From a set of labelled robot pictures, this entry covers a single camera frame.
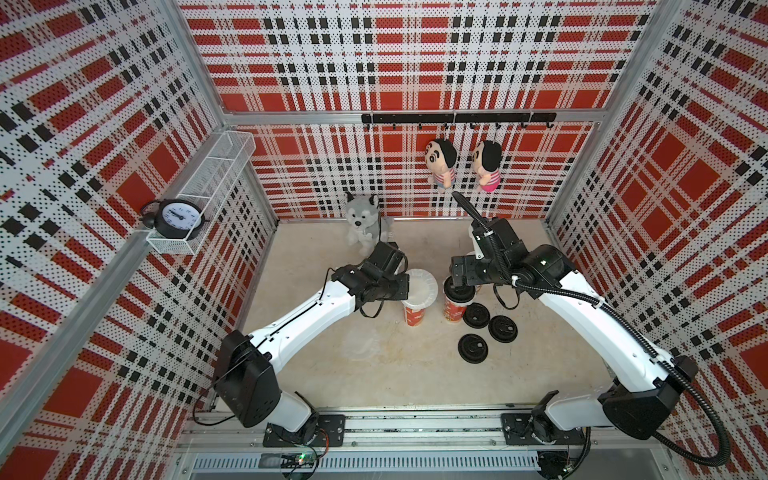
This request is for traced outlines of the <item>black lid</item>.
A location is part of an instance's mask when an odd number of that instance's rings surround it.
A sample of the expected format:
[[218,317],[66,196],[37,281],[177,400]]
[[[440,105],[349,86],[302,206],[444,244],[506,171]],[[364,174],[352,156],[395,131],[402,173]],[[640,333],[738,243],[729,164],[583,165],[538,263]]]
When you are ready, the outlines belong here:
[[456,304],[471,303],[476,295],[476,288],[473,286],[456,286],[451,276],[443,282],[443,291],[447,300]]
[[466,325],[473,329],[483,329],[489,324],[491,315],[486,306],[473,302],[466,307],[462,319]]
[[516,323],[505,315],[496,315],[488,323],[488,331],[497,342],[512,343],[518,336]]
[[481,336],[470,333],[459,339],[457,351],[465,362],[480,364],[486,360],[489,349],[487,342]]

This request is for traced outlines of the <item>red paper cup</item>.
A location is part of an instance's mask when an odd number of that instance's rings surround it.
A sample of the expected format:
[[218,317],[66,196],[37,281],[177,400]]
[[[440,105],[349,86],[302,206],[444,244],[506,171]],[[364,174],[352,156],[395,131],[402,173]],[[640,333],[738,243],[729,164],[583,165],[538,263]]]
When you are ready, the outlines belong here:
[[410,327],[419,326],[425,316],[425,307],[416,307],[403,303],[405,323]]
[[472,303],[469,302],[454,302],[449,298],[445,298],[443,316],[446,321],[451,323],[458,323],[463,320],[464,313],[467,307]]

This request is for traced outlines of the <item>red paper cup front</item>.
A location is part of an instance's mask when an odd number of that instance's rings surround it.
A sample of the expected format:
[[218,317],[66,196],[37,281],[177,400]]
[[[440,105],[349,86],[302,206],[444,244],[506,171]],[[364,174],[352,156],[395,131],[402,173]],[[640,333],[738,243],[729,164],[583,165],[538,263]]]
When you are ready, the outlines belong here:
[[449,298],[445,298],[443,316],[446,321],[451,323],[458,323],[463,320],[464,313],[467,307],[472,303],[469,302],[454,302]]

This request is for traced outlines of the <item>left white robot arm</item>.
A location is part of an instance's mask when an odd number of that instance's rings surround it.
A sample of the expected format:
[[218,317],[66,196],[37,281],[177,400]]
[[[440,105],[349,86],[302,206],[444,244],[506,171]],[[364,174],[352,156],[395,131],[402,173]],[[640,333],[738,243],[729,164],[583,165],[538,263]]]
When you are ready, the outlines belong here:
[[280,319],[223,339],[212,387],[242,426],[268,422],[296,433],[312,423],[315,409],[283,390],[278,373],[303,347],[364,305],[407,299],[409,275],[399,270],[405,260],[396,243],[380,242],[360,264],[333,270],[317,293]]

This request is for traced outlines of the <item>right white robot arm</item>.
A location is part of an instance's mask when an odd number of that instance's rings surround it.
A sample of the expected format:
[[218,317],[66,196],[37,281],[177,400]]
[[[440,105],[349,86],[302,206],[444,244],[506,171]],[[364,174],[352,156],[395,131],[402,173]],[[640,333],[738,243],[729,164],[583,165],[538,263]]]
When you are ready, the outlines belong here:
[[[468,229],[471,255],[451,260],[457,287],[511,287],[560,316],[601,357],[613,373],[610,385],[580,394],[552,391],[540,402],[546,424],[561,430],[614,427],[631,438],[654,438],[684,459],[721,467],[731,458],[724,422],[695,387],[696,363],[656,346],[623,319],[559,249],[544,244],[528,250],[509,222],[473,215]],[[716,451],[688,451],[660,429],[683,395],[689,395],[710,421]]]

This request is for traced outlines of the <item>grey white husky plush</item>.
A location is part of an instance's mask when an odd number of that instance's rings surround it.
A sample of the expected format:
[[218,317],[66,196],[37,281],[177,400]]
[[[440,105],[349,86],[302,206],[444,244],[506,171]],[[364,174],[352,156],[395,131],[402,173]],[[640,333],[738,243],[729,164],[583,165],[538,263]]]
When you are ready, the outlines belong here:
[[368,257],[379,242],[391,240],[391,222],[381,210],[381,199],[377,194],[355,196],[346,191],[344,218],[349,224],[347,242],[350,246],[359,244],[359,253]]

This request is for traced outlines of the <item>boy doll pink shirt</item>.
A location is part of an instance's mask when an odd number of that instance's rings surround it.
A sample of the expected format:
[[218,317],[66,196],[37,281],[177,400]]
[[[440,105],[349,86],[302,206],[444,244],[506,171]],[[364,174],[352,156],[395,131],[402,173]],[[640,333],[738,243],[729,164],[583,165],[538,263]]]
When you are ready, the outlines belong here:
[[481,141],[474,148],[471,160],[479,189],[486,193],[494,192],[501,182],[501,145],[490,140]]

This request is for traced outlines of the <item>boy doll striped shirt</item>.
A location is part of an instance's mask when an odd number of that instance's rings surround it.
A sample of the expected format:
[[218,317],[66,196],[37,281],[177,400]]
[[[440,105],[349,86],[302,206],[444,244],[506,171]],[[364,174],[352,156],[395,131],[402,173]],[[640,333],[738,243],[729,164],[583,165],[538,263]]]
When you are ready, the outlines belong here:
[[428,180],[443,190],[451,190],[456,180],[457,151],[445,139],[431,140],[425,150],[425,164],[430,171]]

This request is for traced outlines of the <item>black round clock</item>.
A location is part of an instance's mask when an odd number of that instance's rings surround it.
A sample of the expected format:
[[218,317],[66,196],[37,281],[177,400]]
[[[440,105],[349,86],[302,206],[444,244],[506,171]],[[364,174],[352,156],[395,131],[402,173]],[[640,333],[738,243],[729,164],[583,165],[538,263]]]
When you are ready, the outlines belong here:
[[145,227],[172,240],[196,238],[206,222],[197,205],[181,199],[151,201],[141,208],[140,215]]

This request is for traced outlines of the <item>black hook rail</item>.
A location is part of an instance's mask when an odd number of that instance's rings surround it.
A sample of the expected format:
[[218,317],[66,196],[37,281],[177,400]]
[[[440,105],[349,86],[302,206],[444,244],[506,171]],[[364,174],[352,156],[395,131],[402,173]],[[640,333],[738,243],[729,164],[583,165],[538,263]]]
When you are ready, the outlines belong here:
[[550,126],[557,119],[556,112],[507,112],[507,113],[367,113],[361,115],[364,125],[405,124],[520,124],[542,123]]

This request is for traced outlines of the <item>metal base rail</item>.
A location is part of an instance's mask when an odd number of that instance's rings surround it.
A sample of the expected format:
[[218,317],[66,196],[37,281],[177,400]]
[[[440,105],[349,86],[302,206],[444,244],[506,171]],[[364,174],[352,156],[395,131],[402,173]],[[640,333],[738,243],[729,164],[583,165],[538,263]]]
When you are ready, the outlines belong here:
[[682,479],[655,441],[613,428],[533,438],[526,405],[327,408],[311,446],[223,412],[182,433],[171,479]]

